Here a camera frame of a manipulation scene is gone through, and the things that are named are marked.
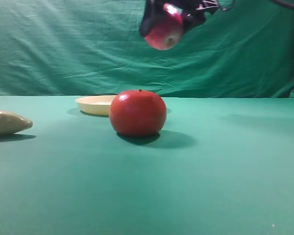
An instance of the red tomato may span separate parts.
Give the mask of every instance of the red tomato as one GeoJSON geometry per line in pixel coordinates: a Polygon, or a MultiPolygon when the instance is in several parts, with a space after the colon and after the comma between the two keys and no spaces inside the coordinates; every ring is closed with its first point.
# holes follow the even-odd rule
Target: red tomato
{"type": "Polygon", "coordinates": [[[154,92],[126,91],[112,101],[109,118],[117,133],[146,137],[162,129],[167,119],[167,108],[163,99],[154,92]]]}

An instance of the plate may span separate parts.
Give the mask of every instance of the plate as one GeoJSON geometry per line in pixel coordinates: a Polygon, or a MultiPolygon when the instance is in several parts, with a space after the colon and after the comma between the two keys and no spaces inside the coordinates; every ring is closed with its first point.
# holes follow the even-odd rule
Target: plate
{"type": "Polygon", "coordinates": [[[116,95],[87,96],[76,99],[79,109],[88,114],[108,116],[116,95]]]}

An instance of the robotic arm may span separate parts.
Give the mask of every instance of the robotic arm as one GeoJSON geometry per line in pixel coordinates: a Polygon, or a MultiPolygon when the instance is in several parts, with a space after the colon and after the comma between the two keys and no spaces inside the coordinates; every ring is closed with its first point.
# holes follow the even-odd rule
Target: robotic arm
{"type": "MultiPolygon", "coordinates": [[[[270,0],[294,10],[294,4],[270,0]]],[[[205,14],[233,8],[235,0],[225,7],[219,0],[146,0],[139,28],[141,37],[153,48],[168,50],[177,45],[185,33],[206,22],[205,14]]]]}

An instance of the yellow plate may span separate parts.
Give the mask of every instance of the yellow plate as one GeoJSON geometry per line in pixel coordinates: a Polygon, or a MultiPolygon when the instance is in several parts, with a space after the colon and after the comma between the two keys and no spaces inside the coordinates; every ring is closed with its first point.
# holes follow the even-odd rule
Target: yellow plate
{"type": "Polygon", "coordinates": [[[116,95],[88,96],[76,99],[79,109],[88,114],[108,116],[116,95]]]}

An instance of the toy fruit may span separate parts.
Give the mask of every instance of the toy fruit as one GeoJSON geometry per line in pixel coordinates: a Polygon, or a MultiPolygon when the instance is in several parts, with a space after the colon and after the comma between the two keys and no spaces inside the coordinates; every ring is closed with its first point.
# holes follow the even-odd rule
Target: toy fruit
{"type": "Polygon", "coordinates": [[[167,119],[167,108],[156,93],[143,90],[120,93],[111,103],[111,124],[120,135],[147,137],[157,134],[167,119]]]}
{"type": "Polygon", "coordinates": [[[166,3],[166,17],[161,20],[145,37],[146,42],[158,50],[169,50],[178,44],[183,37],[183,19],[178,10],[166,3]]]}
{"type": "Polygon", "coordinates": [[[12,135],[32,126],[31,120],[10,111],[0,110],[0,136],[12,135]]]}

